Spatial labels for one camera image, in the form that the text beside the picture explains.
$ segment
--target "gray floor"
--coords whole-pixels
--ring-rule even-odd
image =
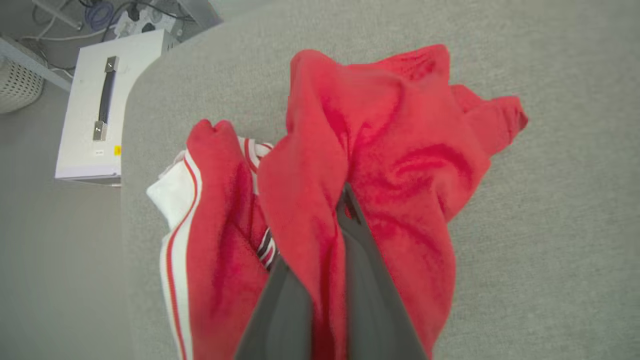
[[[3,1],[0,31],[37,35],[44,26],[31,9]],[[78,19],[82,11],[76,1],[65,8]],[[199,31],[189,25],[182,40]],[[77,34],[58,21],[47,36]],[[71,66],[98,39],[44,44],[50,61]],[[67,101],[45,84],[37,102],[0,115],[0,358],[133,359],[120,190],[53,179]]]

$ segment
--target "red garment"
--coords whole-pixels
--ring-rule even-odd
[[[335,207],[349,181],[425,351],[449,314],[455,259],[447,221],[489,157],[527,123],[516,97],[449,86],[442,45],[343,66],[291,61],[288,135],[258,169],[278,249],[314,303],[314,359],[345,359],[345,249]]]
[[[193,128],[184,159],[147,192],[165,215],[179,210],[161,273],[181,359],[233,358],[268,277],[260,254],[275,251],[262,249],[267,225],[313,300],[314,359],[346,358],[345,181],[431,358],[454,286],[446,223],[527,123],[517,98],[484,101],[448,82],[442,45],[349,66],[303,51],[289,134],[262,161],[228,122]]]

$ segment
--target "gray fabric surface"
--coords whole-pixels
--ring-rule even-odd
[[[127,104],[122,225],[138,359],[173,359],[165,223],[145,188],[200,118],[284,133],[289,60],[343,63],[445,43],[452,82],[530,116],[450,224],[458,257],[437,359],[640,358],[640,3],[279,1],[163,56]]]

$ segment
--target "perforated basket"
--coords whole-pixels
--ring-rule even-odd
[[[23,46],[20,49],[46,64],[33,51]],[[0,54],[0,114],[18,110],[36,101],[42,93],[43,83],[42,76]]]

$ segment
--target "white box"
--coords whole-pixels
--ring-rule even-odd
[[[62,129],[56,179],[118,186],[122,175],[122,126],[138,76],[179,43],[165,30],[149,31],[80,49]],[[93,140],[107,59],[117,57],[104,141]]]

